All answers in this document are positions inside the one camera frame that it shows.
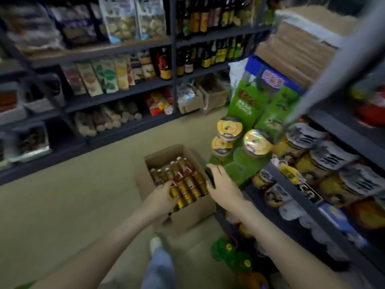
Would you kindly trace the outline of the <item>person's left hand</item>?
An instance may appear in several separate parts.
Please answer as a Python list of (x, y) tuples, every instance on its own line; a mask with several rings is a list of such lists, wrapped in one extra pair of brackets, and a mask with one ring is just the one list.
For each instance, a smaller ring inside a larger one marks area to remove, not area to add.
[(169, 180), (165, 184), (158, 186), (144, 200), (142, 211), (148, 223), (154, 223), (174, 210), (179, 196), (172, 196), (170, 194), (172, 184), (173, 181)]

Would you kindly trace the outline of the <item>person's right hand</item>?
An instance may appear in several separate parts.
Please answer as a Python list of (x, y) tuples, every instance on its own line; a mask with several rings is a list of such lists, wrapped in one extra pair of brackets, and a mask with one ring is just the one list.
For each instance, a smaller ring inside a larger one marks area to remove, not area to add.
[(238, 215), (245, 202), (243, 194), (226, 172), (226, 184), (223, 189), (216, 189), (211, 181), (206, 182), (206, 188), (212, 199), (221, 207)]

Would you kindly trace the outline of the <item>brown cardboard box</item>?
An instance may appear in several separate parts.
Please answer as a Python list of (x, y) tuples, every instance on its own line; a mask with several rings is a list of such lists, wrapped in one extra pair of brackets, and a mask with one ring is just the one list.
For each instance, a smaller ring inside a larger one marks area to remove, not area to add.
[[(145, 200), (156, 188), (156, 185), (151, 178), (149, 169), (152, 167), (160, 168), (178, 156), (186, 157), (188, 160), (190, 160), (192, 165), (200, 173), (202, 173), (205, 181), (209, 179), (204, 171), (203, 166), (188, 147), (181, 144), (173, 145), (146, 156), (136, 168), (135, 182), (141, 194), (142, 200)], [(160, 218), (156, 221), (156, 225), (160, 226), (167, 219), (170, 219), (171, 225), (176, 231), (184, 232), (211, 214), (214, 214), (216, 211), (215, 206), (216, 204), (214, 200), (208, 194), (197, 200), (195, 203), (190, 204), (188, 207), (174, 214), (168, 214), (167, 216)]]

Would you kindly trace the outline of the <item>person's right forearm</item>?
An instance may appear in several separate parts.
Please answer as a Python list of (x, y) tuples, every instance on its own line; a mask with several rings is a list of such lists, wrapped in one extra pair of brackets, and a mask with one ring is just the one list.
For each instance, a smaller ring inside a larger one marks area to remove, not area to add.
[(261, 243), (291, 289), (352, 289), (337, 273), (292, 240), (245, 199), (223, 207)]

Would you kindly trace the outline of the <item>person's left forearm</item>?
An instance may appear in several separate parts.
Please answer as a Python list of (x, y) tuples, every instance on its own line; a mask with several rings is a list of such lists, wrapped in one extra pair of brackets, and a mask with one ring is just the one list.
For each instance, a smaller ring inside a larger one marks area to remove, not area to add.
[(31, 289), (96, 289), (139, 233), (169, 207), (142, 205), (111, 232), (79, 252)]

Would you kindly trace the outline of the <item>group of amber drink bottles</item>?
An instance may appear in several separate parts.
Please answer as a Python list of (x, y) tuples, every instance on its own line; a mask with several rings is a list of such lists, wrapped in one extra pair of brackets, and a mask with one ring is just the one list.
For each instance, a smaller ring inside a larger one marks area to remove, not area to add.
[(179, 209), (173, 210), (174, 214), (197, 200), (209, 194), (206, 181), (186, 157), (178, 156), (160, 168), (149, 169), (151, 178), (156, 186), (174, 181), (179, 192)]

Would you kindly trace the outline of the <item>stack of green packets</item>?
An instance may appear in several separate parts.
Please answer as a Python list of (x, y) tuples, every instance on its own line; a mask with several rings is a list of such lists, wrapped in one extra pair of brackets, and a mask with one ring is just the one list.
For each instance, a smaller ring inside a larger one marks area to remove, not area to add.
[(212, 152), (209, 163), (222, 165), (230, 178), (238, 186), (242, 186), (269, 163), (272, 153), (266, 157), (252, 158), (243, 149), (243, 138), (234, 140), (232, 143), (234, 150), (228, 157), (219, 159)]

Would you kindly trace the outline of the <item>yellow lid noodle cup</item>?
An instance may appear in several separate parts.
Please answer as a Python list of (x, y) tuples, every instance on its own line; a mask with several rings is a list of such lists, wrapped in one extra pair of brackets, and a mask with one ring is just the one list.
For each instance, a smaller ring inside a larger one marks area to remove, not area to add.
[(238, 117), (224, 116), (217, 122), (218, 136), (227, 142), (237, 140), (243, 134), (243, 123)]
[(223, 140), (219, 136), (215, 136), (211, 142), (211, 149), (215, 157), (224, 159), (228, 157), (234, 150), (233, 143)]
[(243, 137), (243, 149), (252, 158), (262, 158), (272, 153), (272, 139), (261, 129), (251, 129)]

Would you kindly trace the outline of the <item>person's white shoe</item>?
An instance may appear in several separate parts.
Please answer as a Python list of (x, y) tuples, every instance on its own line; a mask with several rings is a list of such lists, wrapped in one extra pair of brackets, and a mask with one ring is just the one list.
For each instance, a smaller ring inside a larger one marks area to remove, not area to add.
[(150, 243), (149, 243), (149, 249), (150, 249), (151, 256), (153, 256), (155, 254), (155, 252), (160, 248), (163, 248), (163, 243), (162, 243), (161, 238), (159, 236), (155, 236), (155, 237), (151, 238)]

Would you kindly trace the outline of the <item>open cardboard box with wrappers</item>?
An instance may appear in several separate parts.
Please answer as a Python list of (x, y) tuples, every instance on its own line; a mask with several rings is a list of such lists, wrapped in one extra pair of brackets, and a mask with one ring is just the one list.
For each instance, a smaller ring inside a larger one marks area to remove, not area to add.
[(203, 94), (195, 85), (177, 85), (176, 94), (177, 106), (181, 114), (200, 110), (205, 106)]

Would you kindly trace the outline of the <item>green snack bag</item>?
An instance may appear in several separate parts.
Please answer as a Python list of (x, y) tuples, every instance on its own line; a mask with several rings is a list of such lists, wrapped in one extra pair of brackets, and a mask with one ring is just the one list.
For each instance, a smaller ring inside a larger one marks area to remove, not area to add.
[(254, 128), (262, 130), (272, 140), (276, 140), (282, 132), (287, 117), (299, 103), (301, 97), (301, 93), (286, 86), (281, 87), (265, 107)]
[(269, 103), (268, 94), (262, 91), (261, 80), (241, 80), (229, 104), (227, 115), (236, 117), (243, 124), (244, 132), (253, 129)]

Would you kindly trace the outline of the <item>person's blue jeans leg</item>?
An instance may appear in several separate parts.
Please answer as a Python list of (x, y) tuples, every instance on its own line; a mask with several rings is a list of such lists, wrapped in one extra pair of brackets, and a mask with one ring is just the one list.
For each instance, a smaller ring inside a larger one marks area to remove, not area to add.
[(163, 247), (152, 254), (140, 289), (177, 289), (174, 265)]

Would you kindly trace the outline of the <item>empty open cardboard box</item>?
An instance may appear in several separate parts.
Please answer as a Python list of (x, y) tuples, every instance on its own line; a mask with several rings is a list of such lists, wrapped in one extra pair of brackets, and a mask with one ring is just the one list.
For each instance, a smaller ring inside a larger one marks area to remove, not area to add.
[(195, 87), (203, 95), (203, 111), (205, 113), (226, 104), (229, 92), (225, 88), (224, 81), (218, 75), (210, 73), (197, 77), (195, 79)]

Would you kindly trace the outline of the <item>pile of red yellow packets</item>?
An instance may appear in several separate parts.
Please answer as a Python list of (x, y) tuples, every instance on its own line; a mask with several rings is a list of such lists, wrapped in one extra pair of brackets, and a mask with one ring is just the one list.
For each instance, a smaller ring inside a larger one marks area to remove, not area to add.
[(146, 94), (144, 101), (153, 117), (161, 114), (171, 115), (174, 112), (174, 99), (171, 96), (169, 87), (163, 87)]

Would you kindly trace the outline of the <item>pile of green printed bags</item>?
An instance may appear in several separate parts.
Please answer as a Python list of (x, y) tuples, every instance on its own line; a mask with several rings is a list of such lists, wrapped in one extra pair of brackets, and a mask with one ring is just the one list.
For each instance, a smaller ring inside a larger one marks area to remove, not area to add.
[(267, 279), (253, 270), (251, 256), (231, 237), (220, 237), (210, 247), (211, 257), (223, 262), (235, 276), (231, 289), (270, 289)]

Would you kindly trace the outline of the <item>row of round biscuit rolls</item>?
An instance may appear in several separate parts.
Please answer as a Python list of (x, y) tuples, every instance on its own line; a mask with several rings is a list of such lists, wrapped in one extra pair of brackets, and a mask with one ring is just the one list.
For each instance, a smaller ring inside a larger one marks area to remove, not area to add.
[(123, 124), (140, 121), (143, 115), (134, 101), (118, 100), (74, 113), (74, 122), (83, 137), (94, 137), (104, 131), (120, 128)]

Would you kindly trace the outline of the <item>white plastic bag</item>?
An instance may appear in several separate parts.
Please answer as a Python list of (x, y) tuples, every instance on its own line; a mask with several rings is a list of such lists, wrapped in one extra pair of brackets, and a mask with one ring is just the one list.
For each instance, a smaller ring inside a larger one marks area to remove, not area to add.
[(230, 86), (231, 86), (231, 98), (234, 96), (235, 91), (238, 87), (238, 84), (243, 78), (243, 74), (245, 71), (245, 67), (248, 63), (249, 58), (244, 58), (240, 61), (230, 62), (229, 65), (229, 78), (230, 78)]

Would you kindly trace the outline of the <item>row of yellow fork packs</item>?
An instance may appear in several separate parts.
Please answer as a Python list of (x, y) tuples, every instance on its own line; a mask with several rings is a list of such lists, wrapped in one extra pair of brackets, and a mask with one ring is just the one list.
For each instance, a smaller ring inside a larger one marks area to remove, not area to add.
[(323, 127), (302, 118), (273, 136), (273, 154), (336, 207), (384, 194), (382, 174), (349, 146), (333, 139)]

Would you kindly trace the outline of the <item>blue packet with red label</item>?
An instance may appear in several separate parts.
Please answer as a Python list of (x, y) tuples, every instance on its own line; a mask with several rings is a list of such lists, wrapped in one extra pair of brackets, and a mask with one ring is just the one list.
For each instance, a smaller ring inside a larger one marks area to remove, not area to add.
[(283, 86), (295, 91), (300, 97), (305, 94), (305, 89), (281, 72), (271, 67), (257, 56), (249, 56), (245, 66), (242, 80), (249, 83), (264, 82), (274, 90), (280, 90)]

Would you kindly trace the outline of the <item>long dark grey shelf rack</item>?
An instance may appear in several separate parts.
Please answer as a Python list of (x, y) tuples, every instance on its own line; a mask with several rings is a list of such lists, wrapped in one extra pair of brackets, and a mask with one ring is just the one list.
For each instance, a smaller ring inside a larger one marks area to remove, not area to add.
[[(98, 0), (0, 0), (6, 3), (39, 3), (44, 8), (50, 4), (65, 2), (82, 3), (90, 11), (99, 41), (94, 44), (68, 48), (63, 51), (45, 51), (34, 55), (25, 55), (10, 41), (0, 26), (0, 186), (33, 174), (45, 168), (85, 154), (142, 131), (159, 126), (182, 116), (176, 111), (171, 115), (161, 114), (152, 118), (145, 106), (145, 95), (169, 87), (171, 96), (176, 98), (176, 91), (171, 89), (177, 83), (223, 70), (229, 63), (219, 64), (206, 69), (196, 69), (192, 74), (177, 76), (176, 50), (183, 46), (210, 40), (251, 34), (245, 55), (251, 53), (251, 43), (267, 37), (273, 28), (272, 20), (253, 28), (230, 28), (212, 31), (206, 35), (193, 36), (187, 40), (176, 36), (176, 0), (163, 0), (167, 35), (149, 40), (134, 40), (118, 44), (109, 41), (103, 22)], [(163, 80), (157, 67), (159, 48), (167, 47), (171, 58), (172, 79)], [(126, 91), (102, 94), (91, 97), (89, 94), (75, 96), (67, 83), (60, 64), (80, 62), (103, 56), (132, 54), (149, 50), (156, 72), (153, 80), (141, 82)], [(140, 121), (123, 124), (120, 128), (104, 131), (94, 137), (80, 135), (74, 122), (74, 113), (94, 108), (101, 104), (112, 104), (118, 100), (134, 101), (142, 112)], [(52, 153), (27, 163), (11, 163), (14, 154), (10, 132), (17, 128), (44, 122), (47, 127)]]

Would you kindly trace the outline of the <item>row of yellow label bottles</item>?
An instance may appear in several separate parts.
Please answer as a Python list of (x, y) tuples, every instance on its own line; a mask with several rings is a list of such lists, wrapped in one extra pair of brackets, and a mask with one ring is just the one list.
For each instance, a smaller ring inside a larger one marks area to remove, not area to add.
[(194, 70), (236, 62), (244, 58), (251, 34), (238, 35), (180, 47), (176, 50), (177, 76)]

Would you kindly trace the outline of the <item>dark bottle with red label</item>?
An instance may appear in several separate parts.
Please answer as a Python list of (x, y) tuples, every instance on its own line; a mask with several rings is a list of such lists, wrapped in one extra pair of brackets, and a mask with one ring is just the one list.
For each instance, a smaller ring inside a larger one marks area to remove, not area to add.
[(167, 47), (159, 48), (157, 52), (157, 67), (163, 80), (172, 79), (171, 58)]

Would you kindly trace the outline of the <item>row of printed pouch packets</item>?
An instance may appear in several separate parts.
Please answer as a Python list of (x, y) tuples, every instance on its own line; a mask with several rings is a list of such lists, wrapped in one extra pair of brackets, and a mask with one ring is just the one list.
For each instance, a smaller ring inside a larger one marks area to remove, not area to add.
[(63, 63), (60, 68), (75, 96), (112, 94), (136, 85), (127, 53)]

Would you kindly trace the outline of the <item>clear plastic snack tub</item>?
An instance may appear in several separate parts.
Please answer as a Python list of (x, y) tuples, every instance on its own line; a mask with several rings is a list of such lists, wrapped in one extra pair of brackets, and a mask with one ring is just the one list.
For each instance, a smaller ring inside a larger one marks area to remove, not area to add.
[(11, 163), (27, 163), (52, 153), (44, 122), (17, 127), (9, 135), (14, 150)]

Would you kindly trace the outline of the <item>row of tall dark bottles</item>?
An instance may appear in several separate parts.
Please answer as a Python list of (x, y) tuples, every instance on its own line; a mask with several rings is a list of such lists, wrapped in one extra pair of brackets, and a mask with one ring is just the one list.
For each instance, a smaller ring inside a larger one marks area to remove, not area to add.
[(253, 28), (274, 15), (270, 0), (176, 0), (176, 36), (189, 39), (212, 31)]

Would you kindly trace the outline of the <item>stack of flat cardboard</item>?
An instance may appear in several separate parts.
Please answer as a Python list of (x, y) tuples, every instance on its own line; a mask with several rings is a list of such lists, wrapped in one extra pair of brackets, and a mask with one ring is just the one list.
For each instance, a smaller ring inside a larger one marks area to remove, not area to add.
[(307, 5), (276, 11), (276, 31), (255, 54), (283, 75), (310, 88), (362, 18)]

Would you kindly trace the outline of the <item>clear biscuit bag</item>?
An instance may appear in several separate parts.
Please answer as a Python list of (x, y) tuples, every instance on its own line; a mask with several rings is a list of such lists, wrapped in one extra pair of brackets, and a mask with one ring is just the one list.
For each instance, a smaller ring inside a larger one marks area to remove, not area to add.
[(140, 40), (135, 0), (98, 0), (110, 43)]
[(142, 40), (167, 35), (163, 0), (135, 0), (139, 33)]

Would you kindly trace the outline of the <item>pile of dark blue packets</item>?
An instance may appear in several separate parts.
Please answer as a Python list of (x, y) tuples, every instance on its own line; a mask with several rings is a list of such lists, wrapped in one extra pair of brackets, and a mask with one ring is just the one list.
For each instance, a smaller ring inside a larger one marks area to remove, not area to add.
[(67, 1), (62, 4), (46, 5), (45, 9), (68, 48), (86, 46), (99, 41), (90, 11), (85, 4)]

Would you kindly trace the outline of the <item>pile of pale snack packets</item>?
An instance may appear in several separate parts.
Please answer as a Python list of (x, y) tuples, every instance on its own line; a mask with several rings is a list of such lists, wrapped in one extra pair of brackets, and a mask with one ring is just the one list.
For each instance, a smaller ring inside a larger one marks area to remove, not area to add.
[(65, 49), (55, 22), (39, 3), (0, 4), (0, 26), (7, 38), (25, 55)]

